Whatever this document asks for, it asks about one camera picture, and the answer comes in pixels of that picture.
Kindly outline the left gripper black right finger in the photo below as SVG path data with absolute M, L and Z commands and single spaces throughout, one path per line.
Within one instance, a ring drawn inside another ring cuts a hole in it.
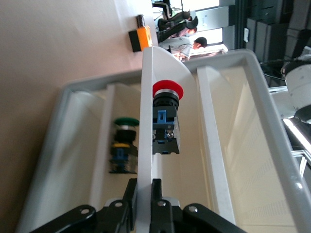
M 162 196 L 162 180 L 153 179 L 151 191 L 151 233 L 175 233 L 174 217 L 180 209 L 179 200 Z

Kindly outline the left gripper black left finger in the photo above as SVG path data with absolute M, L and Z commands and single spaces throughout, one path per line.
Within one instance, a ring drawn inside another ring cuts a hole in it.
M 128 181 L 122 198 L 109 199 L 96 213 L 97 233 L 130 233 L 137 216 L 137 179 Z

